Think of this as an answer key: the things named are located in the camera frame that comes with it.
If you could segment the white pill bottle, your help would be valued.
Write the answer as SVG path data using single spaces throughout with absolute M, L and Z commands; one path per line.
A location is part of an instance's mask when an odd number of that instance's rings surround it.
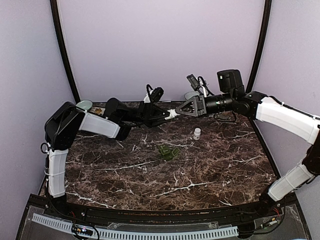
M 196 127 L 195 129 L 194 129 L 194 132 L 193 132 L 193 139 L 194 140 L 196 140 L 196 141 L 198 141 L 199 139 L 200 139 L 200 137 L 201 137 L 201 129 L 199 128 L 199 127 Z
M 169 109 L 167 112 L 169 113 L 169 116 L 165 117 L 166 120 L 174 119 L 175 117 L 179 116 L 175 109 Z

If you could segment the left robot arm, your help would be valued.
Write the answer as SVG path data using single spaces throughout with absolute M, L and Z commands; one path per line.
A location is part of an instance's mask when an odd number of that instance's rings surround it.
M 157 127 L 170 118 L 171 112 L 154 102 L 141 101 L 138 107 L 129 107 L 116 98 L 109 99 L 104 113 L 65 102 L 45 123 L 45 141 L 41 152 L 47 155 L 47 191 L 52 198 L 65 196 L 65 172 L 69 149 L 80 131 L 125 140 L 131 129 L 142 125 Z

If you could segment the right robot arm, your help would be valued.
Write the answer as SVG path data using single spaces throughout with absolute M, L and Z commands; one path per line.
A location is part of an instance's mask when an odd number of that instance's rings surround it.
M 274 96 L 251 91 L 245 92 L 241 73 L 228 69 L 217 73 L 220 95 L 194 96 L 176 108 L 176 113 L 202 117 L 232 111 L 248 119 L 280 127 L 304 139 L 311 146 L 306 156 L 285 176 L 272 183 L 260 196 L 255 213 L 266 217 L 275 203 L 320 174 L 320 118 L 286 105 Z

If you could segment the pale green bowl right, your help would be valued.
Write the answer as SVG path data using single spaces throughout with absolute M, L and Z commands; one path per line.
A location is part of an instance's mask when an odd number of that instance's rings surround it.
M 198 95 L 197 92 L 195 92 L 195 91 L 190 91 L 190 92 L 187 92 L 187 93 L 184 95 L 184 99 L 185 99 L 185 100 L 189 100 L 189 99 L 191 99 L 191 98 L 193 98 L 193 97 L 195 97 L 195 96 L 197 96 L 197 95 Z

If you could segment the pale green bowl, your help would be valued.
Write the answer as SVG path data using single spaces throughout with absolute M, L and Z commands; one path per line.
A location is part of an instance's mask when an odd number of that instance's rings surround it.
M 78 102 L 75 106 L 84 111 L 89 111 L 93 107 L 93 102 L 90 100 L 82 100 Z
M 197 95 L 198 95 L 197 92 L 195 92 L 195 91 L 190 91 L 190 92 L 187 92 L 187 93 L 184 95 L 184 99 L 185 99 L 185 100 L 189 100 L 189 99 L 191 99 L 191 98 L 193 98 L 193 97 L 195 97 L 195 96 L 197 96 Z

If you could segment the floral square plate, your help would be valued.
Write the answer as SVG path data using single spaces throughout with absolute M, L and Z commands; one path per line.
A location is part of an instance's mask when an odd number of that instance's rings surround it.
M 105 108 L 103 107 L 92 107 L 90 110 L 89 110 L 91 113 L 93 114 L 96 114 L 96 115 L 99 115 L 99 116 L 102 116 L 105 112 Z

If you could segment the pale green bowl left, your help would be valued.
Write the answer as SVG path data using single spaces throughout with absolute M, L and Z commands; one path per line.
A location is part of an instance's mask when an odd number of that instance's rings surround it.
M 84 111 L 89 111 L 93 107 L 93 102 L 90 100 L 82 100 L 78 102 L 75 106 Z

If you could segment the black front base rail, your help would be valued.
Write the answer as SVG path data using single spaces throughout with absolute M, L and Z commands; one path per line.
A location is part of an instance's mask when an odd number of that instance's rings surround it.
M 285 210 L 284 200 L 281 200 L 282 214 L 281 220 L 285 223 L 285 219 L 294 219 L 299 223 L 303 222 L 303 217 L 300 215 L 301 208 L 298 199 L 294 193 L 286 196 Z M 142 211 L 142 210 L 123 210 L 111 209 L 103 207 L 94 207 L 81 204 L 75 204 L 64 201 L 64 206 L 67 210 L 73 211 L 77 223 L 90 223 L 99 226 L 107 226 L 108 223 L 131 223 L 131 224 L 146 224 L 146 225 L 173 225 L 173 224 L 197 224 L 204 222 L 218 222 L 219 224 L 235 224 L 248 225 L 259 218 L 267 218 L 278 215 L 273 209 L 277 208 L 280 215 L 280 207 L 272 207 L 264 216 L 257 214 L 256 209 L 258 202 L 246 203 L 236 206 L 225 206 L 198 210 L 178 210 L 178 211 Z M 19 229 L 21 230 L 24 224 L 31 221 L 32 207 L 39 210 L 40 214 L 44 213 L 49 216 L 65 219 L 60 213 L 50 206 L 49 200 L 43 196 L 30 194 L 24 209 Z

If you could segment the right black frame post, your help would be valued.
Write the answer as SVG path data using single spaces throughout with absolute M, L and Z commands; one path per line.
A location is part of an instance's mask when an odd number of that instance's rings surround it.
M 265 0 L 258 42 L 257 42 L 257 46 L 256 46 L 256 51 L 255 51 L 250 75 L 248 78 L 248 83 L 247 83 L 246 90 L 245 90 L 246 93 L 249 93 L 253 90 L 255 80 L 256 80 L 256 77 L 258 74 L 258 69 L 260 66 L 260 62 L 261 62 L 261 58 L 262 58 L 262 54 L 263 54 L 263 50 L 264 50 L 264 45 L 265 45 L 265 41 L 266 41 L 268 26 L 269 26 L 271 9 L 272 9 L 272 0 Z

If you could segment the black frame post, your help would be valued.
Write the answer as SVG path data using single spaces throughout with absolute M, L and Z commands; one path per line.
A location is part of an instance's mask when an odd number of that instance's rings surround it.
M 76 86 L 76 82 L 74 79 L 74 75 L 73 75 L 70 60 L 69 60 L 69 56 L 67 53 L 61 18 L 60 18 L 60 14 L 59 14 L 58 1 L 57 0 L 50 0 L 49 2 L 50 2 L 51 15 L 52 15 L 55 34 L 56 34 L 56 39 L 57 39 L 62 63 L 64 66 L 64 70 L 66 73 L 67 81 L 68 81 L 73 99 L 76 103 L 78 103 L 78 102 L 80 102 L 81 98 L 80 98 L 79 91 Z
M 262 54 L 263 54 L 263 50 L 264 50 L 264 45 L 265 45 L 265 41 L 266 41 L 268 26 L 269 26 L 271 9 L 272 9 L 272 0 L 265 0 L 258 42 L 257 42 L 257 46 L 256 46 L 256 51 L 255 51 L 250 75 L 248 78 L 248 83 L 247 83 L 246 90 L 245 90 L 246 93 L 249 93 L 253 90 L 255 80 L 256 80 L 256 77 L 258 74 L 258 69 L 260 66 L 260 62 L 261 62 L 261 58 L 262 58 Z

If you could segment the left black frame post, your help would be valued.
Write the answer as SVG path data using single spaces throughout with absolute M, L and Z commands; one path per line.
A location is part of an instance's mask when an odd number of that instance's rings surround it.
M 56 34 L 56 39 L 57 39 L 62 63 L 64 66 L 64 70 L 66 73 L 67 81 L 68 81 L 73 99 L 76 103 L 78 103 L 78 102 L 80 102 L 81 98 L 80 98 L 79 91 L 76 86 L 76 82 L 74 79 L 74 75 L 73 75 L 70 60 L 69 60 L 69 56 L 67 53 L 61 18 L 60 18 L 60 14 L 59 14 L 58 1 L 57 0 L 50 0 L 49 2 L 50 2 L 51 15 L 52 15 L 55 34 Z

